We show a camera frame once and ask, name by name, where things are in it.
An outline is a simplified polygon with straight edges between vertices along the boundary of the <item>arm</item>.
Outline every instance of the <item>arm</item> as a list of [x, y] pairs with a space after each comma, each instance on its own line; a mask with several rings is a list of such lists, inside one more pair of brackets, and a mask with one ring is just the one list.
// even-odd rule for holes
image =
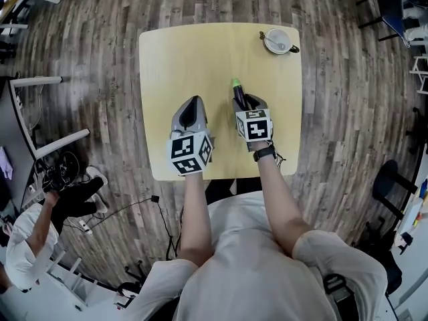
[[187, 175], [179, 258], [200, 267], [212, 255], [211, 224], [202, 173]]
[[[255, 150], [268, 147], [266, 142], [254, 142]], [[276, 165], [274, 156], [264, 156], [257, 162], [267, 218], [276, 241], [291, 256], [299, 237], [312, 229], [302, 219], [287, 184]]]
[[52, 209], [55, 207], [58, 199], [59, 195], [56, 191], [50, 191], [47, 193], [40, 215], [34, 224], [33, 233], [31, 233], [31, 235], [26, 239], [34, 257], [37, 257], [45, 245], [47, 233], [49, 232], [49, 227], [51, 225]]

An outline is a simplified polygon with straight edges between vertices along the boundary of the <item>floor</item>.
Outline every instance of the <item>floor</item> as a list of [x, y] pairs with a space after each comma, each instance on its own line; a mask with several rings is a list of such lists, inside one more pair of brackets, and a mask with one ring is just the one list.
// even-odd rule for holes
[[[102, 198], [115, 211], [160, 196], [160, 207], [174, 239], [183, 205], [181, 183], [156, 182], [144, 137], [138, 75], [138, 36], [151, 29], [218, 21], [292, 25], [300, 31], [303, 70], [302, 137], [296, 174], [286, 177], [292, 193], [315, 227], [336, 231], [347, 242], [364, 224], [393, 217], [371, 197], [381, 165], [394, 158], [411, 178], [416, 157], [405, 136], [424, 105], [408, 71], [411, 52], [383, 25], [358, 29], [377, 16], [375, 0], [357, 10], [357, 0], [62, 0], [37, 2], [29, 29], [21, 31], [17, 58], [3, 66], [23, 77], [64, 77], [41, 94], [37, 141], [57, 139], [88, 127], [89, 137], [74, 149], [85, 163], [109, 179]], [[22, 93], [25, 118], [38, 117], [39, 90]], [[389, 199], [400, 204], [405, 192]], [[124, 266], [139, 259], [147, 273], [165, 257], [168, 235], [157, 205], [137, 203], [109, 218], [90, 237], [65, 227], [60, 246], [70, 266], [117, 286], [129, 280]]]

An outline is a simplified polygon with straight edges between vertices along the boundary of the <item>wristwatch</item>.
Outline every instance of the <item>wristwatch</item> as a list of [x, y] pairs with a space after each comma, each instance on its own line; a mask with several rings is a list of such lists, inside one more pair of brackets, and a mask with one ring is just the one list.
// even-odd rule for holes
[[268, 147], [265, 147], [261, 150], [254, 151], [254, 153], [253, 153], [254, 161], [257, 162], [261, 157], [267, 156], [269, 154], [272, 154], [274, 156], [274, 158], [276, 159], [276, 151], [275, 151], [275, 147], [273, 146], [273, 144], [270, 144]]

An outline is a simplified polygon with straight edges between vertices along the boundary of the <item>sneaker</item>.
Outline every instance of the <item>sneaker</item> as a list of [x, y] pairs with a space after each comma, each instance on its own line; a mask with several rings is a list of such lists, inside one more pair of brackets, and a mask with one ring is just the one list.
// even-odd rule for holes
[[406, 47], [410, 47], [409, 35], [407, 34], [407, 30], [404, 32], [403, 37], [401, 38]]
[[95, 177], [100, 177], [102, 179], [102, 182], [104, 185], [108, 184], [108, 179], [105, 177], [97, 168], [95, 167], [87, 167], [86, 173], [89, 175], [91, 179], [94, 179]]
[[106, 206], [106, 204], [101, 200], [101, 197], [99, 196], [99, 194], [93, 194], [92, 195], [92, 200], [93, 202], [95, 202], [95, 206], [96, 206], [96, 212], [97, 213], [107, 213], [108, 212], [108, 208]]

